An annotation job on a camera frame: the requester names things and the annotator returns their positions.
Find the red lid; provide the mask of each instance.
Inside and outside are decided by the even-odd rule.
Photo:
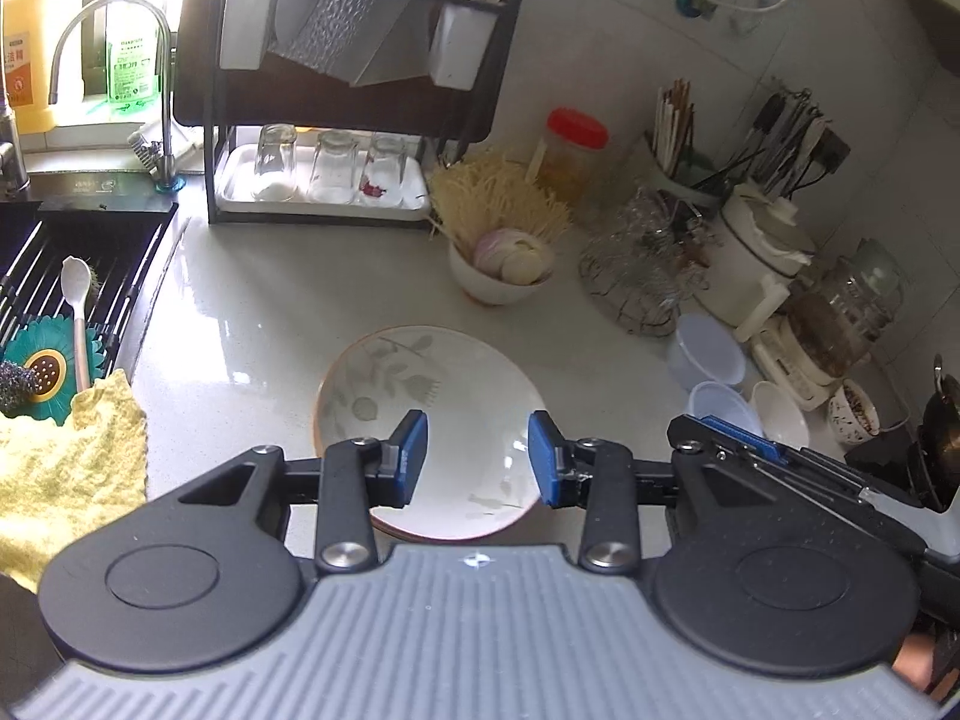
[[[603,148],[610,139],[603,124],[574,108],[554,108],[546,119],[546,125],[560,138],[584,148]]]

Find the white plate with leaf pattern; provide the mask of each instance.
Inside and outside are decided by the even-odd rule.
[[[344,351],[313,415],[316,450],[352,437],[385,439],[410,409],[429,420],[413,501],[371,511],[378,528],[414,541],[464,541],[506,528],[536,503],[527,420],[544,401],[492,346],[443,327],[380,330]]]

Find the gray ribbed panel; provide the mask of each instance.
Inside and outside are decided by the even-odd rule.
[[[938,707],[886,668],[793,682],[678,641],[635,586],[560,549],[397,546],[320,583],[296,624],[233,664],[132,680],[69,664],[21,720],[923,720]]]

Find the yellow detergent bottle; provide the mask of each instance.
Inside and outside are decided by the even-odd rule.
[[[53,129],[54,109],[47,104],[50,62],[56,41],[83,0],[3,0],[3,62],[7,93],[21,134]],[[64,49],[59,101],[83,99],[80,30]]]

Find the black sink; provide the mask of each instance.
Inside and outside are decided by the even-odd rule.
[[[39,317],[71,315],[59,272],[73,255],[102,285],[88,327],[110,372],[176,196],[158,193],[145,173],[48,173],[31,182],[30,201],[0,203],[0,348]]]

